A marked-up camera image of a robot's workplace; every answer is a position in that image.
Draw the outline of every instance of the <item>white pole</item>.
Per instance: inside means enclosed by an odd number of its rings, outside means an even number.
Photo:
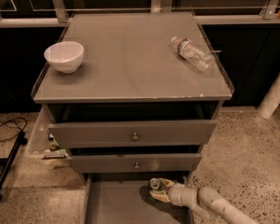
[[[258,107],[259,114],[268,119],[280,105],[280,74]]]

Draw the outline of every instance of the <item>clear bottle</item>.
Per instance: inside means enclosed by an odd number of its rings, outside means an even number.
[[[183,37],[173,37],[171,40],[175,52],[182,58],[195,65],[200,71],[205,72],[215,62],[215,57],[210,51],[204,50],[195,42]]]

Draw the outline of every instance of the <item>gray tabletop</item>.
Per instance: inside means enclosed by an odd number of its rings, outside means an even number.
[[[173,36],[208,49],[190,13],[75,15],[63,40],[84,46],[83,63],[70,75],[50,67],[34,99],[40,104],[230,99],[220,64],[200,72],[173,52]]]

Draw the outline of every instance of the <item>closed drawer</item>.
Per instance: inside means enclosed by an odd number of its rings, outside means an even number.
[[[201,154],[144,154],[71,156],[73,169],[78,173],[130,173],[192,171]]]
[[[64,148],[199,145],[216,127],[211,120],[52,123],[49,131]]]

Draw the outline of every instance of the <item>robotic hand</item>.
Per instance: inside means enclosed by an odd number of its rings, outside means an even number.
[[[164,178],[152,178],[149,187],[150,195],[154,199],[186,206],[199,217],[212,219],[221,216],[229,224],[258,224],[210,187],[189,188]]]

